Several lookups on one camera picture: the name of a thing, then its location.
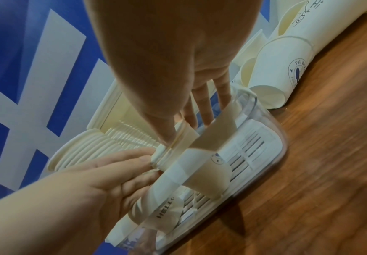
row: brown wooden surface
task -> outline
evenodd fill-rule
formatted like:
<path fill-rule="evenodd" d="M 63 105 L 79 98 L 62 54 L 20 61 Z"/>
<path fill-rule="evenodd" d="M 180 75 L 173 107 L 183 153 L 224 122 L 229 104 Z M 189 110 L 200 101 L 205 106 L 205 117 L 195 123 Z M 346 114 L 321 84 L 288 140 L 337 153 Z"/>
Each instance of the brown wooden surface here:
<path fill-rule="evenodd" d="M 367 255 L 367 14 L 273 115 L 290 142 L 281 165 L 169 253 Z"/>

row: wooden table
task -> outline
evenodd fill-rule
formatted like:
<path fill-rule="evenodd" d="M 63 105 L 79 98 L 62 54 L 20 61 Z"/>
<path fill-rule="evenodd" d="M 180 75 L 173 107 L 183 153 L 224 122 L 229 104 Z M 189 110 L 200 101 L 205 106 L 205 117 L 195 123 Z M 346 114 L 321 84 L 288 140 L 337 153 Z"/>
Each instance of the wooden table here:
<path fill-rule="evenodd" d="M 367 255 L 367 14 L 272 114 L 287 156 L 170 253 Z"/>

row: blue and white sign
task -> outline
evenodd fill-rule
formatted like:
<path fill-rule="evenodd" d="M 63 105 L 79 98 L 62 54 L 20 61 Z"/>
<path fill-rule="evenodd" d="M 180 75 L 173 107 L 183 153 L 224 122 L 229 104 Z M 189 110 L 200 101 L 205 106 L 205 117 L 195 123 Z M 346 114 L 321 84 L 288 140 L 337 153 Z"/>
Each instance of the blue and white sign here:
<path fill-rule="evenodd" d="M 265 0 L 255 31 L 273 31 L 273 6 Z M 0 198 L 48 174 L 48 158 L 86 130 L 113 80 L 82 0 L 0 0 Z"/>

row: hand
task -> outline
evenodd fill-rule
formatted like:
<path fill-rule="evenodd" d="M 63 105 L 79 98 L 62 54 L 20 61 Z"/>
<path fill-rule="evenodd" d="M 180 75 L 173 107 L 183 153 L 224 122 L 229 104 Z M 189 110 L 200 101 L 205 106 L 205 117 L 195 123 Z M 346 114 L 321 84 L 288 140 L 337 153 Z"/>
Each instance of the hand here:
<path fill-rule="evenodd" d="M 93 254 L 159 177 L 152 148 L 72 166 L 0 200 L 0 255 Z"/>
<path fill-rule="evenodd" d="M 193 128 L 213 119 L 206 82 L 220 107 L 231 100 L 228 67 L 250 34 L 262 0 L 84 0 L 108 64 L 135 109 L 164 144 L 174 115 Z"/>

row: circular logo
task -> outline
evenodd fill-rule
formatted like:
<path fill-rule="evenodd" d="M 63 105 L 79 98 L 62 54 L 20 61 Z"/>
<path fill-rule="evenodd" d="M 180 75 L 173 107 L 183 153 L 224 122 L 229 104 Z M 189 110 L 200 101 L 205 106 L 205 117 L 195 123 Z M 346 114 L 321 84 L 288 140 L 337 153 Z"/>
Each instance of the circular logo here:
<path fill-rule="evenodd" d="M 218 154 L 214 154 L 211 156 L 211 160 L 216 163 L 217 165 L 224 164 L 224 160 Z"/>
<path fill-rule="evenodd" d="M 290 78 L 293 89 L 297 86 L 306 68 L 306 62 L 302 58 L 293 60 L 288 66 L 288 77 Z"/>

